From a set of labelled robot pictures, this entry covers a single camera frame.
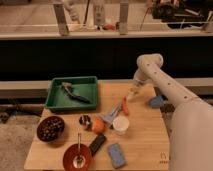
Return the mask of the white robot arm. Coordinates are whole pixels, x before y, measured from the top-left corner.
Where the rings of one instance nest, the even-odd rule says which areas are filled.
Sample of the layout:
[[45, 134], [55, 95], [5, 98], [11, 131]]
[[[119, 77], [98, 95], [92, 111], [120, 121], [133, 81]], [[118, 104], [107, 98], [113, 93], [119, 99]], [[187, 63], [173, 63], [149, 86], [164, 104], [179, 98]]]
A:
[[169, 171], [213, 171], [213, 106], [162, 71], [162, 65], [161, 54], [140, 55], [131, 95], [151, 79], [175, 107]]

